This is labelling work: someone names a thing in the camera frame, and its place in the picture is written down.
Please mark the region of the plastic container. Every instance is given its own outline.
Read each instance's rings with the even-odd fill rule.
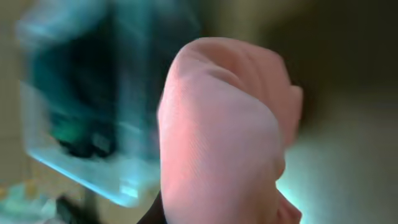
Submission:
[[[119,141],[124,145],[110,160],[71,157],[49,135],[46,104],[40,92],[21,82],[21,96],[25,148],[34,159],[125,207],[136,206],[146,190],[158,186],[159,162],[139,157],[139,150],[145,149],[139,141],[139,128],[121,121]]]
[[[159,188],[160,161],[159,137],[155,112],[160,99],[165,75],[177,52],[190,41],[200,37],[200,26],[194,7],[180,1],[109,1],[84,0],[84,8],[71,12],[69,5],[57,8],[62,13],[51,15],[79,15],[90,12],[91,7],[103,12],[110,7],[114,13],[113,28],[117,55],[117,113],[116,129],[119,151],[112,159],[79,159],[65,154],[57,141],[52,139],[49,120],[50,106],[41,91],[29,81],[21,81],[22,120],[25,148],[37,161],[84,185],[94,192],[125,207],[138,205],[145,192]],[[59,26],[56,20],[51,26],[32,24],[35,15],[20,23],[20,37],[28,48],[28,55],[49,49],[78,36],[88,29],[86,22],[81,29]]]

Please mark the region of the pink cloth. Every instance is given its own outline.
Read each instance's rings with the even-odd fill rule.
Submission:
[[[301,89],[270,50],[225,38],[185,46],[159,108],[168,223],[299,223],[275,182],[301,103]]]

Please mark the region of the black object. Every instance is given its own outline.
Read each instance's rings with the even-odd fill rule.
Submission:
[[[116,152],[117,148],[114,125],[96,122],[91,131],[90,150],[100,158],[109,158]]]
[[[164,215],[162,194],[159,192],[148,212],[137,224],[167,224]]]
[[[83,144],[83,143],[72,144],[70,142],[65,142],[65,141],[59,141],[59,144],[61,145],[62,149],[71,156],[79,157],[82,159],[89,159],[93,157],[93,151],[91,150],[90,147],[87,147],[90,146],[91,144]]]
[[[65,224],[102,224],[95,214],[80,208],[65,196],[57,199],[57,215]]]

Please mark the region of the beige wall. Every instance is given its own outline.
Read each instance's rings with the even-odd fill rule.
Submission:
[[[264,44],[264,33],[305,11],[310,3],[312,0],[215,0],[213,35]]]
[[[18,77],[22,62],[14,24],[27,1],[0,2],[0,186],[29,178],[29,160],[22,149]]]

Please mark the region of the pink fabric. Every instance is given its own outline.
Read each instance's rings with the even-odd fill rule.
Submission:
[[[275,182],[301,103],[301,89],[270,50],[225,38],[185,46],[159,109],[168,223],[299,223]]]

